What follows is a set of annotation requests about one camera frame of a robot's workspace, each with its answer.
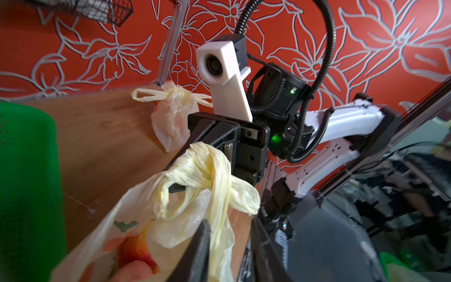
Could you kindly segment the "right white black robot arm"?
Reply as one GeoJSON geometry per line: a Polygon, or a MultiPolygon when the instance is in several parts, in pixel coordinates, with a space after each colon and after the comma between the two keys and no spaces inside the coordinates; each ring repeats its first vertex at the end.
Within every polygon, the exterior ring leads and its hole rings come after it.
{"type": "Polygon", "coordinates": [[[190,114],[190,137],[182,152],[197,142],[226,156],[234,176],[250,184],[263,176],[272,153],[301,170],[277,180],[258,216],[264,224],[292,213],[303,197],[342,165],[380,152],[390,141],[401,117],[388,107],[358,94],[346,105],[310,111],[335,54],[337,29],[327,1],[315,5],[324,20],[326,46],[312,85],[274,63],[261,63],[249,88],[241,80],[249,71],[244,31],[259,1],[249,1],[233,34],[221,36],[197,50],[200,73],[210,84],[213,114],[190,114]]]}

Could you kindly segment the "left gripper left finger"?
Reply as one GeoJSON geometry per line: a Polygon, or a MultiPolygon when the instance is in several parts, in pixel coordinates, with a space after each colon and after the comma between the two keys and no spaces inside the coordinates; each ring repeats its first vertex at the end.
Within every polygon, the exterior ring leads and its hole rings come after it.
{"type": "Polygon", "coordinates": [[[207,282],[209,278],[210,224],[204,219],[166,282],[207,282]]]}

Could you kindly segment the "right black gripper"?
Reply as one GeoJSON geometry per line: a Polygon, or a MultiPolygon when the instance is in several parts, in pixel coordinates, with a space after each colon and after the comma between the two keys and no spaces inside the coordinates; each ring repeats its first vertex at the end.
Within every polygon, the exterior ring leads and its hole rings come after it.
{"type": "Polygon", "coordinates": [[[263,178],[270,143],[270,128],[267,125],[202,112],[190,114],[187,125],[190,137],[165,167],[166,170],[192,143],[203,142],[225,154],[231,164],[232,175],[253,186],[263,178]]]}

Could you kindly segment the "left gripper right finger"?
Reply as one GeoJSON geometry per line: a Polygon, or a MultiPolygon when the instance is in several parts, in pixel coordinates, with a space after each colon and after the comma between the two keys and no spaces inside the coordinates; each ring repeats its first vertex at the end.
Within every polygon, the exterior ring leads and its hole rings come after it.
{"type": "Polygon", "coordinates": [[[251,221],[251,257],[255,282],[292,282],[257,217],[251,221]]]}

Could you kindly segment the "white orange-print plastic bag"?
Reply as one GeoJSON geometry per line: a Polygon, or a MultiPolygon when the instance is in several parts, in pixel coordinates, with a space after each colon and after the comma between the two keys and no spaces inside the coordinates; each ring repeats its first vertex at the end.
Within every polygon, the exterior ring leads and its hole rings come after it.
{"type": "Polygon", "coordinates": [[[209,280],[233,280],[235,244],[229,209],[257,214],[260,195],[234,176],[225,154],[196,142],[163,172],[129,189],[96,229],[51,272],[53,282],[104,280],[112,269],[95,261],[114,252],[126,239],[141,235],[161,250],[191,239],[202,220],[210,224],[209,280]]]}

